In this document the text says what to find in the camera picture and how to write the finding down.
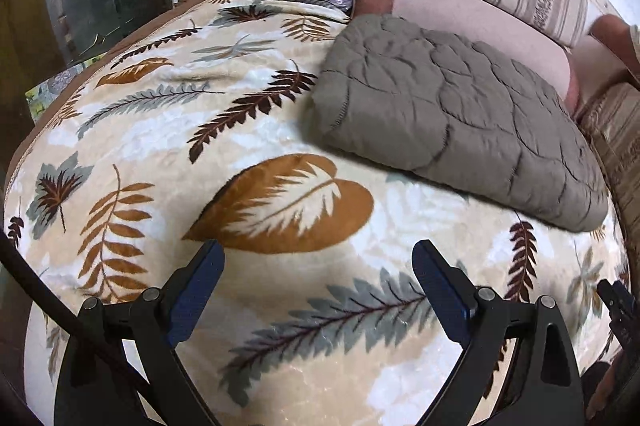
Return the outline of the person's right hand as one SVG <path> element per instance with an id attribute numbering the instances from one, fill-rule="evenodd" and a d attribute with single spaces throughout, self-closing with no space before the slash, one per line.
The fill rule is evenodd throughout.
<path id="1" fill-rule="evenodd" d="M 611 397 L 611 394 L 614 391 L 616 385 L 616 375 L 618 370 L 620 369 L 620 364 L 624 360 L 624 357 L 625 355 L 623 350 L 620 350 L 616 354 L 608 370 L 604 373 L 602 380 L 600 380 L 600 383 L 598 383 L 594 394 L 588 402 L 588 406 L 586 409 L 587 420 L 591 420 L 596 416 L 597 412 L 601 412 L 604 410 L 606 404 L 608 403 L 608 398 Z"/>

